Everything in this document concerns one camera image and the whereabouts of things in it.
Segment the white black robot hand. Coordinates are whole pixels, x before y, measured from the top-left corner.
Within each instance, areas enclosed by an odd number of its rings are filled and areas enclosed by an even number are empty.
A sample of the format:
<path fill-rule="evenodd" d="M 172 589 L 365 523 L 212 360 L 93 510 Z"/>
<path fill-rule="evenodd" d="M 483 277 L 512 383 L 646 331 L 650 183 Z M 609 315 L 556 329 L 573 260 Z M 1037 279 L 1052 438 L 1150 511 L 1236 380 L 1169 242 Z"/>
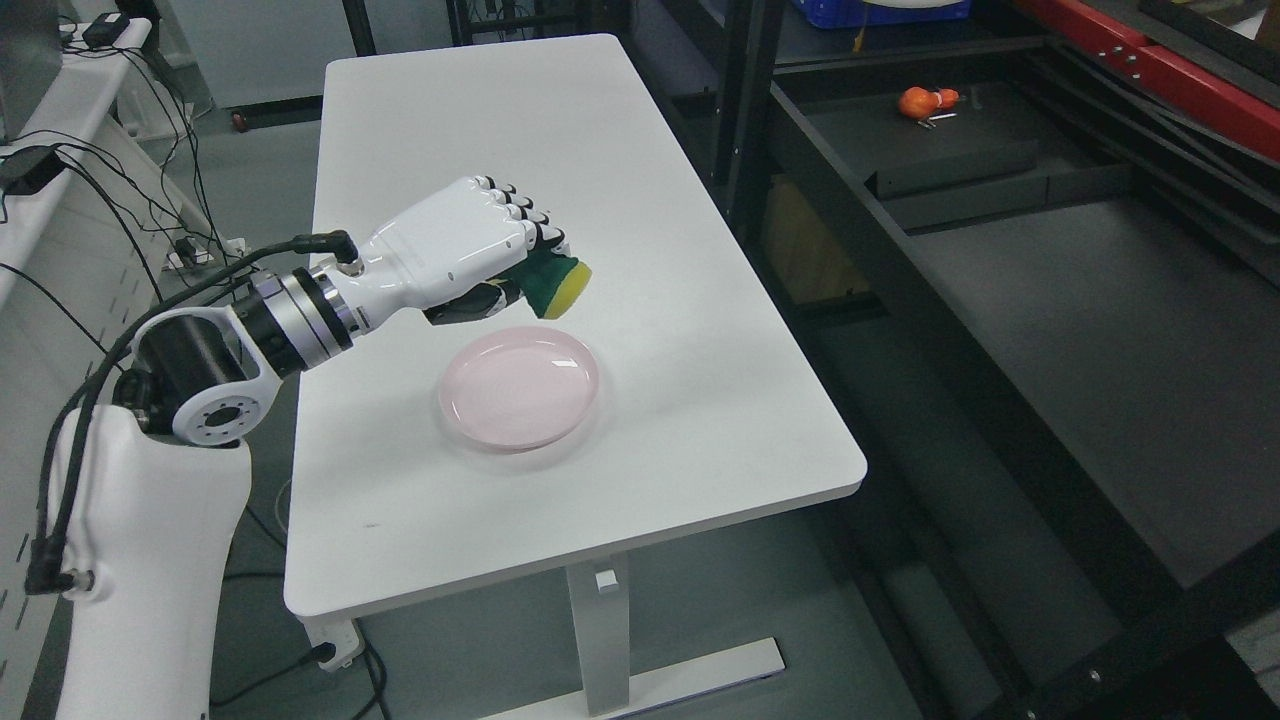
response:
<path fill-rule="evenodd" d="M 506 274 L 527 256 L 564 254 L 564 233 L 532 201 L 486 176 L 465 176 L 416 202 L 357 245 L 360 272 L 324 261 L 358 328 L 402 309 L 426 310 Z"/>

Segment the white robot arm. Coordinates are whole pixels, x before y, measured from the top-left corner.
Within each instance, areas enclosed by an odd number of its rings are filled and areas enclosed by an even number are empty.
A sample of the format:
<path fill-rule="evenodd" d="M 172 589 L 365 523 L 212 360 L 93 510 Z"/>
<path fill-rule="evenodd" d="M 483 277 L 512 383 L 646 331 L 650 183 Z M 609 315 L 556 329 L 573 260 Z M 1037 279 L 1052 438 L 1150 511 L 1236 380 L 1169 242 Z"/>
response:
<path fill-rule="evenodd" d="M 360 328 L 323 269 L 220 307 L 147 311 L 58 411 L 24 588 L 72 606 L 59 719 L 206 719 L 244 436 Z"/>

